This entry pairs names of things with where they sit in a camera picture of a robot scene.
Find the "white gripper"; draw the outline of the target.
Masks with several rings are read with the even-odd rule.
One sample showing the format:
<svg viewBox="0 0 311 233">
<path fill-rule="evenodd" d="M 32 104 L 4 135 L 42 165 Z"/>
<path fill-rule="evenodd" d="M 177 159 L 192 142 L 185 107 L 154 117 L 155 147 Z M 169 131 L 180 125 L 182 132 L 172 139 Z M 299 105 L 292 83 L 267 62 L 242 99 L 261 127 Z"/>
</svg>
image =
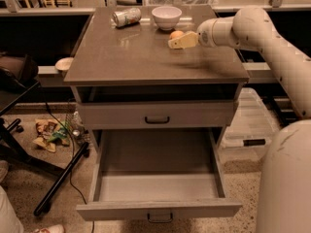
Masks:
<svg viewBox="0 0 311 233">
<path fill-rule="evenodd" d="M 180 37 L 168 41 L 168 47 L 174 50 L 195 47 L 198 42 L 207 48 L 232 47 L 233 17 L 217 17 L 202 22 L 196 32 L 188 31 Z"/>
</svg>

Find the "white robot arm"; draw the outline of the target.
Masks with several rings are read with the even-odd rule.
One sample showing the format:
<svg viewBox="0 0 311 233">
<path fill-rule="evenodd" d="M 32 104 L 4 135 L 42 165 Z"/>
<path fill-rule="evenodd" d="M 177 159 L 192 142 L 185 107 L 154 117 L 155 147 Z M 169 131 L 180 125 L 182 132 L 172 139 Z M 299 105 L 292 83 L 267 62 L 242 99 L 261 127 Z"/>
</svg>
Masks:
<svg viewBox="0 0 311 233">
<path fill-rule="evenodd" d="M 255 50 L 300 116 L 273 138 L 264 157 L 256 233 L 311 233 L 311 59 L 284 39 L 268 13 L 256 6 L 233 17 L 202 22 L 195 31 L 172 34 L 171 49 L 197 45 Z"/>
</svg>

